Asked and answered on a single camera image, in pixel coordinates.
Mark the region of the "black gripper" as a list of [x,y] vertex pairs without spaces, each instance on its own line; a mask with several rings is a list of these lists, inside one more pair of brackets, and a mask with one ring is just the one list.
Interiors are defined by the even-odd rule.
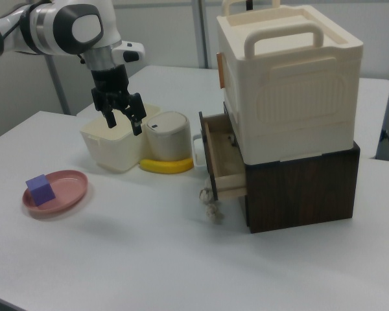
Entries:
[[141,123],[147,116],[141,95],[128,92],[128,75],[125,65],[91,71],[95,87],[91,90],[95,109],[106,119],[109,128],[117,125],[113,110],[119,110],[131,122],[134,135],[142,133]]

